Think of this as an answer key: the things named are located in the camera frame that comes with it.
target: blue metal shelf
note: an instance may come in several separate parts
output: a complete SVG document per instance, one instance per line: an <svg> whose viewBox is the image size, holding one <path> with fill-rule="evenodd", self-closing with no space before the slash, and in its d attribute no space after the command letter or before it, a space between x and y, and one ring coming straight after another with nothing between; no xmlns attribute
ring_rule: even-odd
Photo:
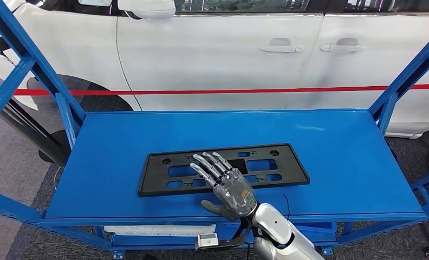
<svg viewBox="0 0 429 260"><path fill-rule="evenodd" d="M103 225L169 223L216 223L220 237L229 237L227 220L199 205L214 199L212 194L139 198L146 156L290 143L310 184L257 189L257 197L287 215L286 194L294 223L343 222L337 239L332 239L335 232L308 233L326 254L332 254L332 246L429 220L429 177L409 187L383 138L396 102L429 70L429 43L366 109L85 113L2 0L0 34L21 58L0 86L0 111L31 70L57 101L72 148L47 211L0 194L1 216L113 251L117 258L124 250L192 248L192 238L105 239ZM422 192L425 205L412 190ZM352 231L354 222L366 221L377 222ZM75 227L86 225L94 226L95 234Z"/></svg>
<svg viewBox="0 0 429 260"><path fill-rule="evenodd" d="M206 125L211 127L193 131ZM366 109L87 113L45 217L213 217L199 205L215 199L211 193L138 197L147 155L284 143L292 144L310 185L260 188L256 194L283 214L288 207L282 194L299 198L291 199L291 219L425 217ZM153 205L161 206L150 210Z"/></svg>

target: white car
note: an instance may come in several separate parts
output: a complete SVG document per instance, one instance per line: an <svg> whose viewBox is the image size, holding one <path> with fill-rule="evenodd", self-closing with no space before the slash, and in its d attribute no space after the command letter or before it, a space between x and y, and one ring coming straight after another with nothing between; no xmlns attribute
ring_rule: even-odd
<svg viewBox="0 0 429 260"><path fill-rule="evenodd" d="M429 0L5 2L57 73L143 111L368 107L429 41ZM17 63L0 38L0 77ZM390 135L429 130L429 72L415 88Z"/></svg>

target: black cable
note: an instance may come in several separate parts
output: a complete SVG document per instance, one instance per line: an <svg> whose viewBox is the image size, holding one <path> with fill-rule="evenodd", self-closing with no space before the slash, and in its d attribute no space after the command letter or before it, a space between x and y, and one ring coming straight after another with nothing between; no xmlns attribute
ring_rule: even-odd
<svg viewBox="0 0 429 260"><path fill-rule="evenodd" d="M289 221L289 215L291 214L291 211L289 210L289 200L288 200L288 197L286 197L286 195L284 193L282 193L282 195L287 200L287 207L288 207L288 217L287 217L287 220Z"/></svg>
<svg viewBox="0 0 429 260"><path fill-rule="evenodd" d="M249 260L250 259L250 246L251 246L251 243L249 243L249 242L245 242L245 243L248 246L246 248L246 260Z"/></svg>

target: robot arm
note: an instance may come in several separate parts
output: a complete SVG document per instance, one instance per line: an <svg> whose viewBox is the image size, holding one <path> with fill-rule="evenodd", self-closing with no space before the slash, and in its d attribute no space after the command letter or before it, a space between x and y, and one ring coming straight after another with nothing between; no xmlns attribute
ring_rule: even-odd
<svg viewBox="0 0 429 260"><path fill-rule="evenodd" d="M255 251L263 260L324 259L312 242L269 203L259 205L252 222Z"/></svg>
<svg viewBox="0 0 429 260"><path fill-rule="evenodd" d="M243 244L246 236L253 231L254 248L263 260L321 260L314 245L302 235L294 225L268 203L258 203L251 185L240 171L232 168L227 160L218 153L203 153L193 156L200 166L191 163L205 181L212 186L216 197L224 204L214 205L203 200L207 210L233 221L240 218L242 224L232 240L213 242L213 236L200 235L197 250L231 248Z"/></svg>

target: blue metal frame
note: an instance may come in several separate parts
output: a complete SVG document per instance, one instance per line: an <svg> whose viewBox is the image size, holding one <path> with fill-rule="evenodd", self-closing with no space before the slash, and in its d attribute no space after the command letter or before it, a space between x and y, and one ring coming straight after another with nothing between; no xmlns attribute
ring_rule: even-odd
<svg viewBox="0 0 429 260"><path fill-rule="evenodd" d="M76 141L75 122L82 126L85 112L69 93L61 79L43 57L17 19L0 0L0 34L12 49L21 58L20 63L12 71L9 77L0 87L0 111L11 98L13 92L23 80L28 71L32 71L36 78L43 83L49 93L57 101L63 124L66 128L71 148ZM418 79L429 70L429 43L401 72L386 91L369 108L374 121L378 121L379 131L384 134L396 102L408 91ZM398 213L387 218L382 213L359 214L322 214L293 216L290 219L294 223L299 222L344 222L342 235L335 240L318 241L315 244L322 246L325 254L332 254L332 247L359 241L366 237L375 236L388 231L403 228L416 223L429 220L429 196L426 188L429 186L429 176L411 185L413 191L418 190L425 200L423 212ZM47 218L46 213L28 207L0 194L0 215L18 220L36 228L66 236L98 248L110 250L118 259L124 257L125 250L136 249L168 249L168 248L192 248L192 245L114 245L106 240L102 225L137 225L165 222L188 222L188 218ZM221 217L194 217L191 222L216 222L226 223ZM355 222L379 221L374 225L353 231ZM83 231L75 226L94 226L95 234Z"/></svg>

